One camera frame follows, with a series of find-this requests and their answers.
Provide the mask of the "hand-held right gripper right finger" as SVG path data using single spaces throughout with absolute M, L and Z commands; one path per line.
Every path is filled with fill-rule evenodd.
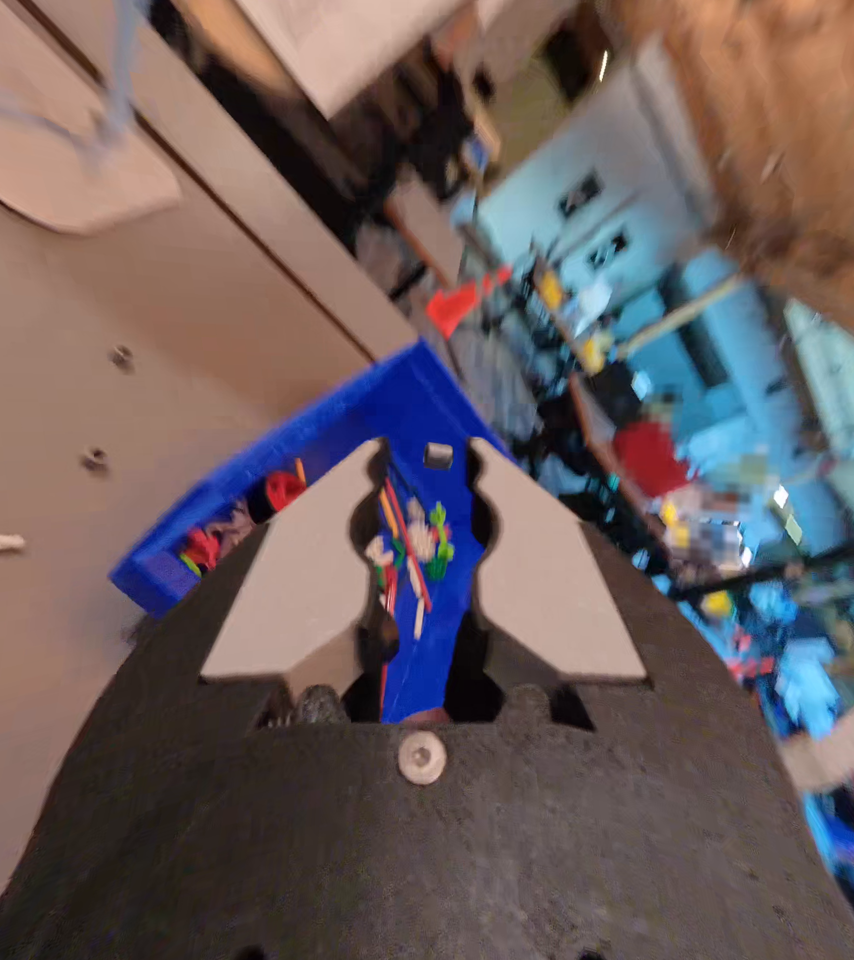
M 444 691 L 452 722 L 493 722 L 534 688 L 553 722 L 590 722 L 585 685 L 643 686 L 637 651 L 584 522 L 491 442 L 466 448 L 471 575 Z

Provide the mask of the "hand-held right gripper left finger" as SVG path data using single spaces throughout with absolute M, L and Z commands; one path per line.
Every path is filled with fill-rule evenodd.
M 275 682 L 293 703 L 314 687 L 344 698 L 362 682 L 380 717 L 399 629 L 368 548 L 391 453 L 384 437 L 361 442 L 266 523 L 201 682 Z

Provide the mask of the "pile of colourful construction pieces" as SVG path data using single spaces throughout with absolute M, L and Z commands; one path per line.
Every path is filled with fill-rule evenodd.
M 301 458 L 293 461 L 292 474 L 306 483 L 308 479 Z M 391 613 L 397 612 L 397 602 L 404 586 L 415 598 L 412 638 L 419 642 L 425 631 L 425 621 L 432 602 L 425 597 L 425 587 L 433 584 L 426 571 L 426 563 L 434 553 L 434 542 L 429 531 L 427 510 L 421 492 L 405 473 L 400 462 L 392 459 L 385 469 L 386 480 L 378 493 L 380 529 L 364 550 L 373 562 L 381 604 Z M 215 519 L 195 526 L 181 537 L 173 555 L 182 568 L 202 578 L 215 570 L 219 561 L 253 533 L 255 525 L 249 517 L 244 496 L 236 500 L 225 519 Z

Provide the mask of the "blue plastic bin white tag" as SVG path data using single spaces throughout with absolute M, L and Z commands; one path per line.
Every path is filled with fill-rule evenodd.
M 468 442 L 479 437 L 502 453 L 507 450 L 425 342 L 370 367 L 206 474 L 121 557 L 110 582 L 145 614 L 162 618 L 201 581 L 174 555 L 190 529 L 226 519 L 258 478 L 293 472 L 296 458 L 314 483 L 375 437 L 386 438 L 390 461 L 400 463 L 427 510 L 438 501 L 444 505 L 455 546 L 445 578 L 427 584 L 432 608 L 420 641 L 413 639 L 416 598 L 408 585 L 401 589 L 395 613 L 399 652 L 385 672 L 380 717 L 397 723 L 440 708 L 457 633 L 469 610 L 471 575 L 482 553 L 471 533 Z M 424 466 L 428 442 L 454 448 L 450 470 Z

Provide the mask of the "black toy wheel red hub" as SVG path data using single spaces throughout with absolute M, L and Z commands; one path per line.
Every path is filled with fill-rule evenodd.
M 248 488 L 243 502 L 251 521 L 260 525 L 293 504 L 305 491 L 306 483 L 298 474 L 274 470 Z

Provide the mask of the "lime green connector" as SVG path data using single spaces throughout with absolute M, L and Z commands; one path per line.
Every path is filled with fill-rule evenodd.
M 437 501 L 428 514 L 428 526 L 433 538 L 433 556 L 426 562 L 426 571 L 431 581 L 439 582 L 445 579 L 447 568 L 455 556 L 447 511 L 442 502 Z

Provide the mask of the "red tote bag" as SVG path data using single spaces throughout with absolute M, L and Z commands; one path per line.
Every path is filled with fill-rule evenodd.
M 691 464 L 678 454 L 670 430 L 661 421 L 642 418 L 619 428 L 612 448 L 645 498 L 664 498 L 688 486 L 694 477 Z

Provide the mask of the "orange traffic cone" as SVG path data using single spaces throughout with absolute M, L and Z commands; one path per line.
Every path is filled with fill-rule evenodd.
M 425 307 L 428 320 L 443 340 L 449 341 L 463 320 L 510 281 L 513 274 L 513 267 L 505 264 L 462 283 L 456 289 L 436 291 Z

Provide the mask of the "white document stand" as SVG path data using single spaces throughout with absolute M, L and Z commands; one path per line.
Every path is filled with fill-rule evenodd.
M 166 210 L 181 191 L 159 155 L 133 133 L 133 79 L 149 2 L 115 2 L 106 86 L 97 91 L 0 2 L 0 202 L 60 234 L 87 235 Z M 265 47 L 325 118 L 338 114 L 414 44 L 445 39 L 466 11 L 483 36 L 509 2 L 228 2 L 230 37 L 215 55 L 260 83 L 244 51 Z

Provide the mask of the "black wall poster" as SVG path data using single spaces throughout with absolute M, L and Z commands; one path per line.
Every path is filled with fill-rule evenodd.
M 585 256 L 585 265 L 594 272 L 600 272 L 613 266 L 615 260 L 631 246 L 631 237 L 625 227 L 605 238 Z
M 596 171 L 586 174 L 579 181 L 570 185 L 558 199 L 556 208 L 559 216 L 564 221 L 571 219 L 601 196 L 603 190 L 603 181 Z

